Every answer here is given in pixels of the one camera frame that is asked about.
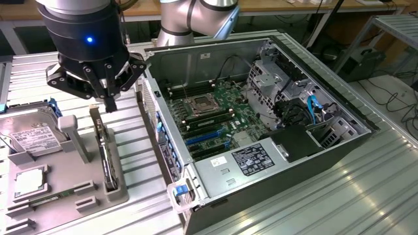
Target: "power supply label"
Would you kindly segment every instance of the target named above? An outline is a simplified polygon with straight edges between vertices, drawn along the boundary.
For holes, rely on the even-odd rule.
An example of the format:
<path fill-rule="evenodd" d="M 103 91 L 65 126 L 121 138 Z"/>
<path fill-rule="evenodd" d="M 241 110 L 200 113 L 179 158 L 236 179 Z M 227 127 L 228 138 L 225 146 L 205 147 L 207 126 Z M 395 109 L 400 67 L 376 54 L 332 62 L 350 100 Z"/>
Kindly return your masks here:
<path fill-rule="evenodd" d="M 254 175 L 256 172 L 274 166 L 274 162 L 259 143 L 232 152 L 232 156 L 246 176 Z"/>

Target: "aluminum extrusion table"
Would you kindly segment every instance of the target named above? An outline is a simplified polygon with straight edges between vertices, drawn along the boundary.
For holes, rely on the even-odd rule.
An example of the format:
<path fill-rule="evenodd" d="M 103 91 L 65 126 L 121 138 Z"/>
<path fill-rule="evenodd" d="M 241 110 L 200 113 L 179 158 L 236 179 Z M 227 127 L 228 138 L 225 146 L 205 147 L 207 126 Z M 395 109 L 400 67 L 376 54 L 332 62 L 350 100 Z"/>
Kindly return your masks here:
<path fill-rule="evenodd" d="M 390 33 L 396 39 L 418 50 L 418 17 L 412 15 L 372 16 L 358 33 L 346 53 L 335 63 L 335 73 L 338 73 L 344 66 L 352 51 L 359 47 L 372 26 L 376 26 L 380 30 Z M 379 37 L 370 42 L 370 46 L 376 44 L 378 38 Z"/>
<path fill-rule="evenodd" d="M 231 38 L 275 35 L 307 65 L 380 128 L 379 133 L 326 172 L 199 232 L 236 234 L 414 234 L 418 232 L 418 142 L 358 95 L 346 82 L 287 35 L 274 31 Z M 131 45 L 141 52 L 148 44 Z M 56 53 L 14 56 L 8 104 L 53 97 L 64 115 L 75 114 L 79 133 L 92 131 L 88 105 L 45 84 L 44 69 Z M 165 185 L 151 150 L 133 91 L 121 94 L 119 111 L 101 118 L 113 128 L 128 186 L 127 203 L 76 220 L 44 234 L 180 235 L 181 224 L 167 198 Z M 4 175 L 8 159 L 0 149 L 0 208 L 4 208 Z"/>

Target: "cpu socket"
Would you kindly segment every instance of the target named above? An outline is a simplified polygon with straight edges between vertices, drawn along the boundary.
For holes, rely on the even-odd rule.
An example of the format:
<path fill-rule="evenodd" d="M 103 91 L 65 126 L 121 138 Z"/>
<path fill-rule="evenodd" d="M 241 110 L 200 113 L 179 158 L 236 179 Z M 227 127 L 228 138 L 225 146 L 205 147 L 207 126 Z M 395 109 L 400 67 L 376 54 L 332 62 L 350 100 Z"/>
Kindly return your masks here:
<path fill-rule="evenodd" d="M 191 97 L 189 106 L 192 108 L 195 115 L 199 115 L 201 113 L 219 109 L 219 105 L 213 97 L 211 96 L 211 94 Z"/>

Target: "collaborative robot arm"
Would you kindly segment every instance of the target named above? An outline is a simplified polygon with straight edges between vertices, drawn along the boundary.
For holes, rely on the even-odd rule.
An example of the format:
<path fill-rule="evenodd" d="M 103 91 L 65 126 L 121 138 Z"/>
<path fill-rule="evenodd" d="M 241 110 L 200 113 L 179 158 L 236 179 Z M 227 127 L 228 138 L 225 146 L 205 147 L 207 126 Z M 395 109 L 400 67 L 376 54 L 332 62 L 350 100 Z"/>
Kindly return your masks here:
<path fill-rule="evenodd" d="M 192 31 L 224 40 L 239 15 L 237 0 L 160 0 L 157 46 L 193 42 Z"/>
<path fill-rule="evenodd" d="M 36 0 L 59 63 L 47 68 L 51 87 L 79 98 L 103 101 L 108 113 L 115 99 L 133 85 L 147 66 L 129 53 L 120 33 L 120 11 L 136 0 Z M 192 31 L 225 39 L 232 31 L 237 0 L 160 0 L 161 31 L 157 46 L 193 42 Z"/>
<path fill-rule="evenodd" d="M 120 33 L 113 0 L 36 0 L 59 63 L 47 68 L 48 85 L 83 99 L 103 101 L 108 113 L 115 99 L 145 70 L 143 57 L 129 53 Z"/>

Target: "label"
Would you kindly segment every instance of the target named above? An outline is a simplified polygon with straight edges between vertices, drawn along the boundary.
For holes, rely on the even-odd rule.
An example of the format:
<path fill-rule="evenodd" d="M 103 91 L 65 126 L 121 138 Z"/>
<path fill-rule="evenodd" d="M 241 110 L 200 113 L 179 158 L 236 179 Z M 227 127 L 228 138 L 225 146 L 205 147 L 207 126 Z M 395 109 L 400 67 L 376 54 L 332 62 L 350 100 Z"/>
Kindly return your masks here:
<path fill-rule="evenodd" d="M 43 170 L 33 169 L 16 176 L 14 192 L 18 196 L 39 190 L 43 186 Z"/>
<path fill-rule="evenodd" d="M 45 199 L 45 200 L 40 201 L 40 202 L 36 202 L 36 203 L 30 204 L 30 206 L 32 206 L 32 207 L 36 207 L 36 206 L 39 206 L 39 205 L 41 205 L 41 204 L 45 204 L 47 202 L 52 202 L 52 201 L 55 201 L 55 200 L 59 200 L 59 197 L 57 197 L 57 196 L 55 196 L 55 197 L 52 197 L 52 198 L 48 198 L 48 199 Z"/>
<path fill-rule="evenodd" d="M 209 162 L 211 162 L 211 165 L 213 167 L 216 167 L 216 166 L 219 166 L 221 164 L 225 164 L 227 163 L 227 159 L 221 156 L 219 158 L 212 159 Z"/>
<path fill-rule="evenodd" d="M 200 54 L 200 59 L 208 59 L 209 58 L 209 53 Z"/>
<path fill-rule="evenodd" d="M 233 152 L 232 156 L 246 176 L 274 166 L 274 162 L 260 143 Z"/>
<path fill-rule="evenodd" d="M 36 153 L 60 145 L 49 126 L 10 134 L 14 141 L 29 153 Z"/>

